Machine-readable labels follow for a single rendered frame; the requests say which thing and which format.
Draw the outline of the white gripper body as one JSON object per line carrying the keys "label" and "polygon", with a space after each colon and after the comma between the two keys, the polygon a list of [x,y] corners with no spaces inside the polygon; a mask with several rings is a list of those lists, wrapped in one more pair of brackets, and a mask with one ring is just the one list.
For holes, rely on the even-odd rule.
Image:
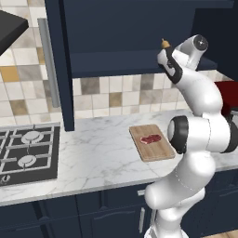
{"label": "white gripper body", "polygon": [[157,62],[159,65],[163,66],[166,71],[169,69],[167,65],[167,56],[165,50],[161,50],[160,53],[157,55]]}

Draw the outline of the red raw meat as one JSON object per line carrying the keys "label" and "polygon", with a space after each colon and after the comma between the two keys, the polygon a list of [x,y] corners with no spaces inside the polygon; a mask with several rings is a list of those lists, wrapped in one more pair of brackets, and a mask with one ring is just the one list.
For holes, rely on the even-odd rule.
{"label": "red raw meat", "polygon": [[151,143],[159,141],[160,139],[161,139],[160,135],[158,135],[158,134],[151,134],[148,137],[143,137],[143,138],[140,138],[139,140],[143,144],[151,144]]}

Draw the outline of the wooden cutting board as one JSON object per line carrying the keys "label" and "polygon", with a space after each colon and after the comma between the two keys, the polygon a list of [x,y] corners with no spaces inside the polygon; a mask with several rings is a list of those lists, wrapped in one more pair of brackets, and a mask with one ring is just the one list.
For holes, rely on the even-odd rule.
{"label": "wooden cutting board", "polygon": [[[129,132],[143,162],[173,159],[176,156],[170,143],[157,125],[131,126]],[[148,137],[151,134],[158,134],[161,139],[151,144],[140,142],[140,138]]]}

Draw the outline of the navy cabinet door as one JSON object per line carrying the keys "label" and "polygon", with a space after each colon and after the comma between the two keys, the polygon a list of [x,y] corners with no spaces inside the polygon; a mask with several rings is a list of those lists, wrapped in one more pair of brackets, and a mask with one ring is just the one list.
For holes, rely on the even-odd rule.
{"label": "navy cabinet door", "polygon": [[74,131],[73,77],[63,0],[45,0],[65,131]]}

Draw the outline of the dark red appliance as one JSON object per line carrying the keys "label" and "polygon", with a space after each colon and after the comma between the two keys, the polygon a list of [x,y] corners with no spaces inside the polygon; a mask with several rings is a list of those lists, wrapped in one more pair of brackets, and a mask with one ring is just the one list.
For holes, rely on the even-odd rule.
{"label": "dark red appliance", "polygon": [[216,82],[216,86],[218,87],[223,99],[221,114],[228,121],[231,121],[233,118],[232,112],[238,112],[238,82]]}

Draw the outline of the navy drawer front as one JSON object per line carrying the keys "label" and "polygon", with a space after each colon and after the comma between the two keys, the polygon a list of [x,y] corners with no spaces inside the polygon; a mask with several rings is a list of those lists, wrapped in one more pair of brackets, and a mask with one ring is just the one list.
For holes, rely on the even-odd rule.
{"label": "navy drawer front", "polygon": [[147,186],[140,184],[103,191],[100,194],[101,204],[109,208],[143,204],[144,196],[138,196],[138,191],[145,190]]}

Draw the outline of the dark grey range hood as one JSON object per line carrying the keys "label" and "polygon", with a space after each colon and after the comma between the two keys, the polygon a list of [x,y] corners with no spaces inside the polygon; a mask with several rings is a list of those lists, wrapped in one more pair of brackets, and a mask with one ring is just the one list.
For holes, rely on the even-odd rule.
{"label": "dark grey range hood", "polygon": [[0,56],[29,28],[28,21],[0,10]]}

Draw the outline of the navy base cupboard door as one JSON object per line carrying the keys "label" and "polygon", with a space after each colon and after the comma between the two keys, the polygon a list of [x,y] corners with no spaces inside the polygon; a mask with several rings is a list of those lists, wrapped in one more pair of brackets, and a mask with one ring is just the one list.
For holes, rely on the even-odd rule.
{"label": "navy base cupboard door", "polygon": [[205,198],[183,217],[190,238],[238,229],[238,169],[220,171],[205,186]]}
{"label": "navy base cupboard door", "polygon": [[[139,233],[140,209],[145,208],[142,233]],[[144,238],[148,207],[132,205],[105,212],[98,212],[89,221],[86,238]]]}
{"label": "navy base cupboard door", "polygon": [[0,238],[82,238],[74,197],[0,206]]}

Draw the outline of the black gas hob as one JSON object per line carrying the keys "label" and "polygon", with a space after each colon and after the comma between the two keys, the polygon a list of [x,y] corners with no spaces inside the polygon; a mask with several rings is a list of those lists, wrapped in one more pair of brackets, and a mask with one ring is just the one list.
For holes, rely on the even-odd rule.
{"label": "black gas hob", "polygon": [[59,146],[60,123],[0,127],[0,187],[56,179]]}

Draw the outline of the navy wall cabinet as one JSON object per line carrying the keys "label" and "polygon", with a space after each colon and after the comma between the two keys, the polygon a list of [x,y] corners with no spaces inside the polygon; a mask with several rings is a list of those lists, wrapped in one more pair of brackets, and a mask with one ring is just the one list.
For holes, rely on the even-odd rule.
{"label": "navy wall cabinet", "polygon": [[159,73],[161,41],[207,36],[234,0],[63,0],[72,76]]}

